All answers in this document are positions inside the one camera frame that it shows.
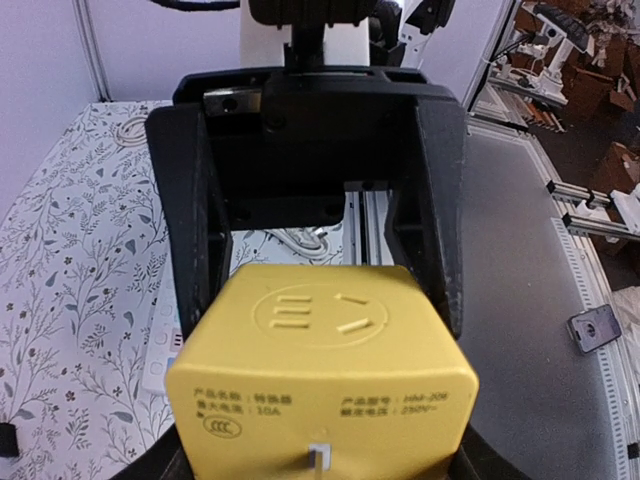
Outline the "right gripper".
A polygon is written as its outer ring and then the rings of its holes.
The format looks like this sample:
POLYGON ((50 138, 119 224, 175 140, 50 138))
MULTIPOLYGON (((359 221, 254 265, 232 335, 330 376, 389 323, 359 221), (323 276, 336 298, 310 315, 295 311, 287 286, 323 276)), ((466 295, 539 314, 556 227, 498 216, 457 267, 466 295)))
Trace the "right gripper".
POLYGON ((189 75, 173 100, 145 131, 184 338, 229 278, 231 228, 330 225, 375 190, 391 191, 394 262, 461 336, 467 116, 451 92, 399 69, 254 68, 189 75))

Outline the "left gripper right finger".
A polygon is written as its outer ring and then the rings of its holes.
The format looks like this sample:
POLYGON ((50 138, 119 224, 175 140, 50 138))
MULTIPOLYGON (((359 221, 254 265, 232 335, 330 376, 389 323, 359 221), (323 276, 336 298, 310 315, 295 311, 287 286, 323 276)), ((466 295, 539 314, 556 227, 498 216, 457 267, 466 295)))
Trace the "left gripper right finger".
POLYGON ((530 480, 498 454, 473 427, 467 427, 449 466, 451 480, 530 480))

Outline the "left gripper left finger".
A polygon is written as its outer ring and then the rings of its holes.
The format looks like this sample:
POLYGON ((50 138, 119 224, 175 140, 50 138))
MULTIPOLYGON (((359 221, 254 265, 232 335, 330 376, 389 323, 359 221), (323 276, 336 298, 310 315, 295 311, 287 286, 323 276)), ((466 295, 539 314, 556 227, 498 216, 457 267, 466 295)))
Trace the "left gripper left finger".
POLYGON ((112 480, 194 480, 177 429, 172 425, 143 455, 112 480))

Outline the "white multicolour power strip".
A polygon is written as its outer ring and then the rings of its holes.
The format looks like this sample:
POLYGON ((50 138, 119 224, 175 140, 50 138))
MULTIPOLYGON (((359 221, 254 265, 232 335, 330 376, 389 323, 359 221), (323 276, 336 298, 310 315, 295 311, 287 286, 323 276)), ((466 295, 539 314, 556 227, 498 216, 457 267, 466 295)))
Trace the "white multicolour power strip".
POLYGON ((165 395, 165 377, 183 345, 174 280, 166 274, 151 316, 144 360, 142 386, 156 395, 165 395))

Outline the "yellow cube socket adapter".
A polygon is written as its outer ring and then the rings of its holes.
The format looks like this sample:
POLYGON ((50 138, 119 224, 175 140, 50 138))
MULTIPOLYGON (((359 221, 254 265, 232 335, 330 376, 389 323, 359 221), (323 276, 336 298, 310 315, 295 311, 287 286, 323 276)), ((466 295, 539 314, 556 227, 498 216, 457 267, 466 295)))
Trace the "yellow cube socket adapter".
POLYGON ((401 267, 246 265, 166 387, 198 479, 442 479, 479 380, 401 267))

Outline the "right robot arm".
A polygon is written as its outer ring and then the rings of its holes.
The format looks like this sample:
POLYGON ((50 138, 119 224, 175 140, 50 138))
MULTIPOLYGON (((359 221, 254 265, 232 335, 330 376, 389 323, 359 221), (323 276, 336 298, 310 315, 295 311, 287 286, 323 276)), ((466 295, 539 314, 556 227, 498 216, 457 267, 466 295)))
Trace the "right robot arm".
POLYGON ((332 225, 348 192, 382 190, 393 261, 459 336, 465 109, 371 64, 372 1, 237 8, 243 67, 186 76, 145 123, 183 333, 226 282, 235 231, 332 225))

